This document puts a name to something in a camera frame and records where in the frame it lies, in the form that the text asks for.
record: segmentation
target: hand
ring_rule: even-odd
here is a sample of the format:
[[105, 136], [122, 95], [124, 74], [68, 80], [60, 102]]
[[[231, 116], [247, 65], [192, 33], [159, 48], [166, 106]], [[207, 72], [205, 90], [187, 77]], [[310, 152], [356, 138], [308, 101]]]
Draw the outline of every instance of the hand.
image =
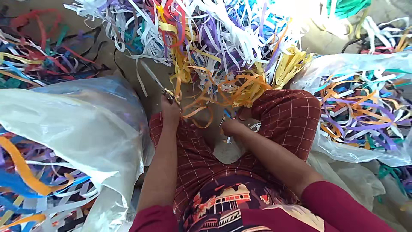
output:
[[161, 106], [163, 116], [163, 127], [169, 127], [173, 130], [176, 130], [178, 128], [180, 120], [180, 108], [178, 104], [175, 101], [173, 101], [173, 103], [170, 104], [167, 98], [162, 95]]
[[239, 135], [242, 130], [248, 128], [237, 119], [225, 119], [222, 123], [222, 129], [225, 136], [231, 137], [234, 135]]

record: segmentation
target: plaid shorts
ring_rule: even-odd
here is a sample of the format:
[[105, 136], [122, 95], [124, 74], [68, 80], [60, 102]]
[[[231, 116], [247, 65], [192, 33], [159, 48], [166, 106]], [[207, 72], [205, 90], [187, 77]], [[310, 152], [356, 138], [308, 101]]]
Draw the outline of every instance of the plaid shorts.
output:
[[[288, 149], [306, 161], [321, 115], [319, 101], [304, 90], [267, 90], [252, 106], [252, 117], [261, 121], [259, 134]], [[159, 143], [162, 116], [150, 120], [150, 136]], [[190, 201], [205, 184], [228, 175], [246, 175], [277, 189], [285, 202], [293, 204], [296, 196], [266, 171], [256, 157], [246, 152], [232, 164], [221, 163], [193, 124], [180, 121], [177, 130], [178, 180], [173, 210], [180, 219]]]

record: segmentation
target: scissor blade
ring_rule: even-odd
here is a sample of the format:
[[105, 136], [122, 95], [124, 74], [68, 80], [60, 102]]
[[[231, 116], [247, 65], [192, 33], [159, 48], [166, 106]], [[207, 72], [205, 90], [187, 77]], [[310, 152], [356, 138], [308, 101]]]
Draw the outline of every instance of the scissor blade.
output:
[[157, 79], [156, 75], [152, 72], [152, 70], [149, 68], [149, 66], [147, 66], [147, 64], [141, 60], [141, 63], [143, 65], [143, 68], [146, 69], [146, 71], [149, 73], [149, 75], [152, 77], [152, 79], [156, 82], [156, 84], [162, 89], [165, 90], [165, 88], [162, 86], [162, 84], [160, 83], [159, 79]]

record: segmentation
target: woven plastic bag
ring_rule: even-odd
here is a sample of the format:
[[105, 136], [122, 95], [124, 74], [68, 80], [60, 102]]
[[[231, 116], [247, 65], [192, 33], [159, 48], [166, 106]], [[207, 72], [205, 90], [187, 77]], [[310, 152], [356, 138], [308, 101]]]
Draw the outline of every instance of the woven plastic bag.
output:
[[[306, 90], [311, 94], [314, 94], [320, 90], [320, 80], [322, 76], [377, 69], [393, 69], [401, 70], [403, 72], [412, 72], [412, 52], [405, 51], [380, 55], [324, 55], [307, 64], [304, 69], [294, 77], [290, 88]], [[412, 164], [410, 153], [410, 149], [412, 149], [412, 130], [405, 138], [402, 146], [399, 146], [398, 150], [386, 152], [377, 152], [332, 142], [322, 136], [319, 131], [320, 127], [318, 126], [312, 150], [323, 152], [334, 160], [360, 163], [378, 159], [392, 167]]]
[[0, 90], [0, 124], [43, 144], [102, 186], [83, 231], [116, 231], [154, 155], [146, 114], [128, 83], [103, 77]]

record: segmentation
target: white plastic sack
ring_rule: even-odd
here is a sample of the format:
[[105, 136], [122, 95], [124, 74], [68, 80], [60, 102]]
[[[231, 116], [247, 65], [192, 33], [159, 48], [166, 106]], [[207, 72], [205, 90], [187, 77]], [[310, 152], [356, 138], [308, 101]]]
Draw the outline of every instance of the white plastic sack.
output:
[[0, 124], [43, 144], [103, 185], [83, 231], [116, 231], [125, 219], [143, 157], [154, 147], [143, 107], [116, 77], [31, 90], [0, 90]]
[[335, 161], [319, 152], [310, 152], [307, 163], [325, 179], [348, 192], [369, 211], [375, 196], [385, 194], [385, 188], [376, 176], [358, 163]]
[[318, 91], [322, 76], [370, 71], [376, 69], [402, 69], [412, 72], [412, 51], [393, 54], [333, 54], [313, 59], [295, 75], [291, 89]]
[[[412, 72], [412, 51], [393, 54], [333, 54], [314, 59], [299, 72], [292, 82], [291, 89], [302, 89], [312, 94], [318, 91], [322, 76], [353, 73], [377, 69], [402, 69]], [[367, 162], [379, 159], [392, 166], [411, 165], [412, 130], [399, 150], [385, 152], [371, 151], [359, 147], [332, 142], [319, 133], [318, 126], [312, 150], [323, 152], [332, 159], [350, 163]]]

